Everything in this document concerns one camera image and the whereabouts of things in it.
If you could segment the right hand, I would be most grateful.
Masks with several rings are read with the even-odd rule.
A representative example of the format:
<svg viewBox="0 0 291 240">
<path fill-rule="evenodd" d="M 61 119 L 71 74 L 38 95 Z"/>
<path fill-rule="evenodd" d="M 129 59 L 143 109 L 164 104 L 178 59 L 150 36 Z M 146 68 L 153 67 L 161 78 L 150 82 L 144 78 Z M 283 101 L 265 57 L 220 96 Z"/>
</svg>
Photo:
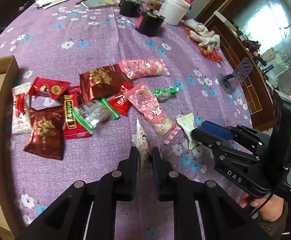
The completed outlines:
<svg viewBox="0 0 291 240">
<path fill-rule="evenodd" d="M 274 194 L 267 202 L 266 201 L 267 198 L 252 198 L 249 194 L 243 192 L 239 200 L 239 205 L 242 208 L 249 205 L 254 209 L 258 209 L 259 216 L 263 220 L 274 222 L 278 220 L 283 213 L 284 199 Z"/>
</svg>

